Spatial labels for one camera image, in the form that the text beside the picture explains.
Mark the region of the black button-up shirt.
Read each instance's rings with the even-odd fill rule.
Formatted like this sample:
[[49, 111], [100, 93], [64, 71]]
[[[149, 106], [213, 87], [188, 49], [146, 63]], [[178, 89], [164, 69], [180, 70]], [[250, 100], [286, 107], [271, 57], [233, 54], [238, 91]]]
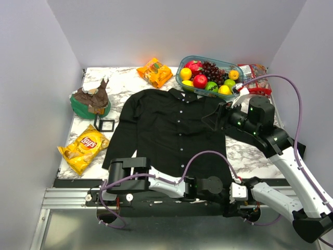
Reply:
[[109, 169], [116, 158], [134, 154], [147, 157], [151, 165], [170, 176], [220, 178], [224, 186], [232, 182], [226, 155], [225, 133], [213, 131], [202, 117], [212, 114], [224, 100], [198, 97], [193, 92], [146, 89], [124, 103], [102, 165]]

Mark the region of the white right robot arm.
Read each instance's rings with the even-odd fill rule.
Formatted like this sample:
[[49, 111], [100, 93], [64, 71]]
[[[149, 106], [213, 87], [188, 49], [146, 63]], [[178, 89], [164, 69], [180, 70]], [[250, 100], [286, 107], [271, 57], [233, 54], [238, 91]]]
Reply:
[[250, 98], [248, 111], [236, 102], [219, 103], [202, 118], [212, 130], [225, 133], [255, 146], [283, 174], [297, 200], [282, 194], [266, 182], [253, 177], [239, 191], [245, 204], [264, 203], [288, 219], [304, 241], [313, 243], [332, 230], [332, 197], [325, 192], [301, 159], [295, 141], [274, 125], [275, 107], [268, 98]]

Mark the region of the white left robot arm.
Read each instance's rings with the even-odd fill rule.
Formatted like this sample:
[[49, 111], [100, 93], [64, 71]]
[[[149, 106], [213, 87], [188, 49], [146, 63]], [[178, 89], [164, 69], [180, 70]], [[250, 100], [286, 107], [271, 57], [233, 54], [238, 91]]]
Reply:
[[97, 199], [105, 207], [116, 202], [117, 216], [197, 217], [224, 216], [248, 218], [242, 207], [247, 197], [233, 197], [246, 187], [217, 176], [198, 177], [187, 171], [181, 177], [165, 174], [150, 165], [146, 157], [111, 161], [109, 177]]

